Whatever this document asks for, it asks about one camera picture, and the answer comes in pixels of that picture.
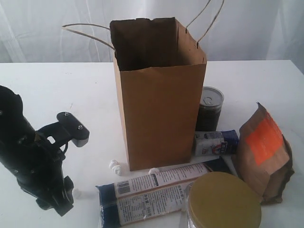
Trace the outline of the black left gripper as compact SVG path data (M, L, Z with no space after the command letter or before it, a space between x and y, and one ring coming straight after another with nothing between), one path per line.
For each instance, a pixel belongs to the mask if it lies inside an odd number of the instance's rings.
M54 209L64 216L73 208L74 184L69 176L63 177L62 153L51 149L48 140L1 139L0 162L24 192L37 198L41 209Z

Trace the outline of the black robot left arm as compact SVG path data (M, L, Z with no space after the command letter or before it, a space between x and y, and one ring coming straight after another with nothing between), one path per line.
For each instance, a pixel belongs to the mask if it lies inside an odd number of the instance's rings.
M72 184L64 181L64 155L23 115L20 95L0 87L0 162L20 187L44 204L73 204Z

